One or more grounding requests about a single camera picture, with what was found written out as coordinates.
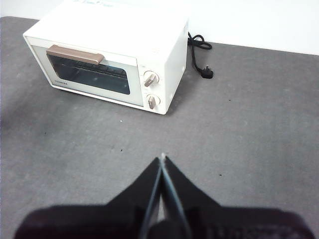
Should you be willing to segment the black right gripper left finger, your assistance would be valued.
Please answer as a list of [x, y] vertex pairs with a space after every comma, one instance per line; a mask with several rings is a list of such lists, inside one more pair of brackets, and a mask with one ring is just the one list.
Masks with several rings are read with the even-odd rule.
[[29, 213], [16, 239], [140, 239], [156, 220], [160, 198], [160, 160], [107, 204], [55, 205]]

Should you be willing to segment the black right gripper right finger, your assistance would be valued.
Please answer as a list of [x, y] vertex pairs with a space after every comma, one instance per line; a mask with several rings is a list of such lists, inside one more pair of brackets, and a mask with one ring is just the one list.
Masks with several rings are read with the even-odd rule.
[[168, 158], [163, 159], [166, 213], [188, 239], [313, 239], [304, 219], [275, 208], [227, 207], [196, 187]]

